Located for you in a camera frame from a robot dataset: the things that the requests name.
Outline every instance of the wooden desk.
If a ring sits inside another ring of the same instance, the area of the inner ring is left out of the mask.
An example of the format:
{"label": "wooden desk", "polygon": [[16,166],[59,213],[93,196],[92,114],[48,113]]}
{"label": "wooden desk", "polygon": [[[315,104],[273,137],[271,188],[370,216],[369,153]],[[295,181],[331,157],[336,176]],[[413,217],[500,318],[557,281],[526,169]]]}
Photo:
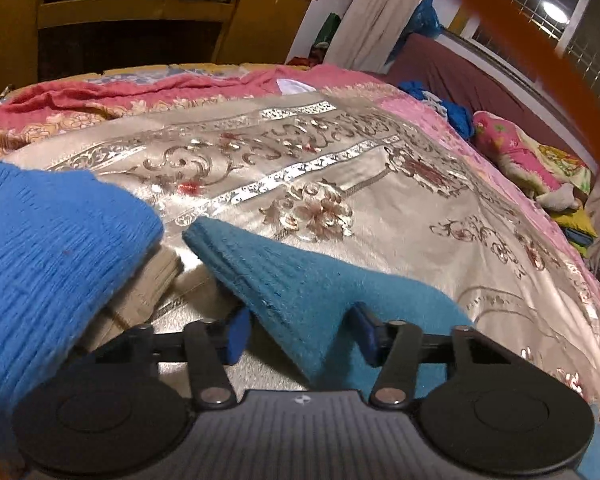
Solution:
{"label": "wooden desk", "polygon": [[[161,20],[216,24],[204,59],[167,62],[284,63],[311,0],[0,0],[0,92],[38,81],[41,31],[79,24]],[[115,34],[107,41],[115,42]],[[162,63],[147,60],[144,64]],[[122,68],[104,66],[103,69]]]}

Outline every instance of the beige curtain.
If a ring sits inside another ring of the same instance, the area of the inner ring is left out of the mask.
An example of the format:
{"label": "beige curtain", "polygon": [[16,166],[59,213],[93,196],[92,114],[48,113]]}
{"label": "beige curtain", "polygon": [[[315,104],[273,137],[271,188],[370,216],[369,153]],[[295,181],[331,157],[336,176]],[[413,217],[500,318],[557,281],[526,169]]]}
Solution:
{"label": "beige curtain", "polygon": [[378,72],[421,0],[353,0],[324,62]]}

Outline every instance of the wooden cabinet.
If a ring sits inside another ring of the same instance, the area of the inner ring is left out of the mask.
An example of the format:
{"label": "wooden cabinet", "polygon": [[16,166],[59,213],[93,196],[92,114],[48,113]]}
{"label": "wooden cabinet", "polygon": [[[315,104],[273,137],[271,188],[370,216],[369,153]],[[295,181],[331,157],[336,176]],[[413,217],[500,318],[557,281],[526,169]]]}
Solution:
{"label": "wooden cabinet", "polygon": [[66,76],[136,64],[284,63],[310,3],[0,0],[0,92],[49,78],[56,65],[55,76]]}

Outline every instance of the black round disc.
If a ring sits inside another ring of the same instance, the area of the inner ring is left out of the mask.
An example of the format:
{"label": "black round disc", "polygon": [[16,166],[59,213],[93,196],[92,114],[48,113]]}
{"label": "black round disc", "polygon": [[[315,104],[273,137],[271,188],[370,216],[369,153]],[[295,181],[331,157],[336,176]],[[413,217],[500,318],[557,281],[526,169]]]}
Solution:
{"label": "black round disc", "polygon": [[506,476],[540,476],[579,461],[594,420],[577,393],[515,366],[480,368],[422,402],[422,429],[441,453],[467,468]]}
{"label": "black round disc", "polygon": [[116,476],[173,449],[184,434],[184,400],[158,379],[96,366],[53,380],[18,405],[23,455],[67,476]]}

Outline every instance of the orange strap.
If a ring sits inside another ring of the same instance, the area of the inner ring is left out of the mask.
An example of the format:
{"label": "orange strap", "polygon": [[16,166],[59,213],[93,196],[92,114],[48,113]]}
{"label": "orange strap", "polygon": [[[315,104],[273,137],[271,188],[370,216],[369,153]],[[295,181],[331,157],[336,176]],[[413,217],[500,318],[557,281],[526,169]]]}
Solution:
{"label": "orange strap", "polygon": [[510,0],[462,0],[480,16],[499,44],[539,75],[542,86],[562,105],[589,142],[600,164],[600,105],[570,63],[555,53],[545,34],[525,21]]}

